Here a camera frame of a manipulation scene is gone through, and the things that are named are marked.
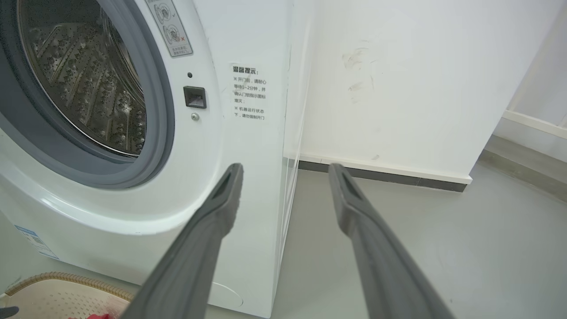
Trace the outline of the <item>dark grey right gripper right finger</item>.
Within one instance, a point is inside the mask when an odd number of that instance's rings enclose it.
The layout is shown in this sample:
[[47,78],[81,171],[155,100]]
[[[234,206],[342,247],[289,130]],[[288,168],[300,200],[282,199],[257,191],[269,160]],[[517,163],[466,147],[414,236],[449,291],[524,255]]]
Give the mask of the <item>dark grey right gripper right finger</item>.
[[389,224],[348,170],[330,164],[330,187],[338,226],[352,241],[371,319],[453,319]]

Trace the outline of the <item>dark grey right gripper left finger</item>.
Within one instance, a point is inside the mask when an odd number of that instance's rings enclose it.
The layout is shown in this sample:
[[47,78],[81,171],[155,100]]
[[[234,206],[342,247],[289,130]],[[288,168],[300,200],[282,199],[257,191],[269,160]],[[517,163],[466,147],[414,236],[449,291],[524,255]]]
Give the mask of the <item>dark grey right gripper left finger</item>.
[[233,228],[244,169],[228,166],[122,313],[123,319],[202,319],[221,241]]

